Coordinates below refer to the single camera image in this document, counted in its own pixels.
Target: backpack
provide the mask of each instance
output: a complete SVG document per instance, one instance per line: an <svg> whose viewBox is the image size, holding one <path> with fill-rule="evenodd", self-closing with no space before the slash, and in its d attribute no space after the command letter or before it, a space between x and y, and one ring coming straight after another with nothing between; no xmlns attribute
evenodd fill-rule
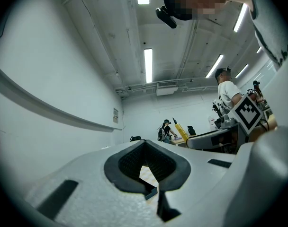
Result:
<svg viewBox="0 0 288 227"><path fill-rule="evenodd" d="M159 132L158 132L158 141L163 141L165 140L167 135L165 135L165 131L163 128L160 128L159 129Z"/></svg>
<svg viewBox="0 0 288 227"><path fill-rule="evenodd" d="M219 99L216 98L216 99L213 101L213 103L218 107L218 109L220 110L220 113L221 113L222 115L228 114L229 111L231 110L231 108L227 107L227 106L224 104L224 102L222 101L221 97L219 97Z"/></svg>
<svg viewBox="0 0 288 227"><path fill-rule="evenodd" d="M141 140L141 136L132 136L132 137L130 138L130 142L136 141L136 140Z"/></svg>

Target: ceiling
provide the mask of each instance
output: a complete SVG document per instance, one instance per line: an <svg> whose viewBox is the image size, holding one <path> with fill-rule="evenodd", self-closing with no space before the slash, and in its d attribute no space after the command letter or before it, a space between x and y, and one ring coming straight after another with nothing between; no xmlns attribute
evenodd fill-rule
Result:
<svg viewBox="0 0 288 227"><path fill-rule="evenodd" d="M177 80L184 90L217 87L214 74L205 76L223 54L219 67L232 76L260 55L247 11L233 31L241 4L229 2L208 20L176 20L169 28L156 16L163 0L138 5L137 0L62 0L104 77L122 97L153 93L156 82ZM146 84L144 49L153 49L153 83Z"/></svg>

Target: person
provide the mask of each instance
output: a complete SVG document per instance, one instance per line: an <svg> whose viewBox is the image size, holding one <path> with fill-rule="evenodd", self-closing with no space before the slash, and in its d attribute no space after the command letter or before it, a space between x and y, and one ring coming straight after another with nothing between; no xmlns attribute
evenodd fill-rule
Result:
<svg viewBox="0 0 288 227"><path fill-rule="evenodd" d="M168 126L170 124L169 120L168 119L165 119L164 122L163 122L163 125L162 125L162 131L163 131L163 134L165 136L165 139L163 139L162 141L164 143L168 143L168 144L174 144L171 142L171 136L169 135L169 132L171 132L175 138L178 136L177 134L175 134L171 128Z"/></svg>
<svg viewBox="0 0 288 227"><path fill-rule="evenodd" d="M241 90L233 82L230 81L231 72L229 67L226 69L217 69L215 73L215 78L219 84L219 100L221 100L222 102L222 107L220 107L220 111L222 114L228 114L229 111L242 99L243 95L241 94ZM262 126L257 126L252 130L249 135L249 142L256 141L262 134L265 133L265 129L269 131L274 130L276 127L276 120L273 117L269 118L267 123L264 123Z"/></svg>
<svg viewBox="0 0 288 227"><path fill-rule="evenodd" d="M254 90L252 90L251 88L247 90L247 96L251 98L252 101L256 102L257 100L257 94Z"/></svg>
<svg viewBox="0 0 288 227"><path fill-rule="evenodd" d="M215 78L218 82L218 97L221 101L221 114L229 111L242 99L241 90L231 82L230 68L219 68L216 70Z"/></svg>
<svg viewBox="0 0 288 227"><path fill-rule="evenodd" d="M266 100L263 96L263 93L261 92L260 88L259 88L259 82L258 81L253 81L253 88L254 88L254 91L257 95L257 98L256 98L256 102L257 103L265 103Z"/></svg>
<svg viewBox="0 0 288 227"><path fill-rule="evenodd" d="M171 0L171 5L175 14L191 13L195 19L214 14L230 1L249 7L259 45L279 68L288 56L288 26L271 0Z"/></svg>

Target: white wall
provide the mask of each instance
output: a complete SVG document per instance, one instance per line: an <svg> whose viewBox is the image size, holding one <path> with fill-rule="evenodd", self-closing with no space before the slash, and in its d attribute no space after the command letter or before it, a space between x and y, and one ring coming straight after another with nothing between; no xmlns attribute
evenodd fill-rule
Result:
<svg viewBox="0 0 288 227"><path fill-rule="evenodd" d="M77 156L122 143L114 128L120 98L66 11L56 0L20 1L0 39L0 178L25 194Z"/></svg>
<svg viewBox="0 0 288 227"><path fill-rule="evenodd" d="M240 75L239 78L235 79L235 84L241 88L243 87L269 60L269 57L264 51L260 51L260 58L254 65L249 65L248 68Z"/></svg>
<svg viewBox="0 0 288 227"><path fill-rule="evenodd" d="M108 127L120 98L106 83L60 0L20 0L0 39L0 69L68 114Z"/></svg>
<svg viewBox="0 0 288 227"><path fill-rule="evenodd" d="M262 90L270 83L270 81L274 78L277 71L275 69L274 62L269 59L265 65L259 70L249 81L244 84L240 90L242 93L246 93L249 88L253 88L253 81L257 80L259 84L259 88Z"/></svg>
<svg viewBox="0 0 288 227"><path fill-rule="evenodd" d="M193 126L196 134L210 131L208 117L218 115L212 111L212 101L217 91L175 93L169 96L155 94L130 97L123 100L124 142L131 136L156 140L157 129L165 119L171 121L171 128L179 135L172 118L188 132L187 126Z"/></svg>

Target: wall vent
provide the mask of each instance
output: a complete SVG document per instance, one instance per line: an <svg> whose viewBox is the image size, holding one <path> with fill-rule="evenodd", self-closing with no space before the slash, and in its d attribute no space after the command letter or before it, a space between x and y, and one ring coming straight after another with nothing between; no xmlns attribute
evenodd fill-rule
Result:
<svg viewBox="0 0 288 227"><path fill-rule="evenodd" d="M177 87L177 86L178 86L177 81L158 82L157 84L158 88Z"/></svg>

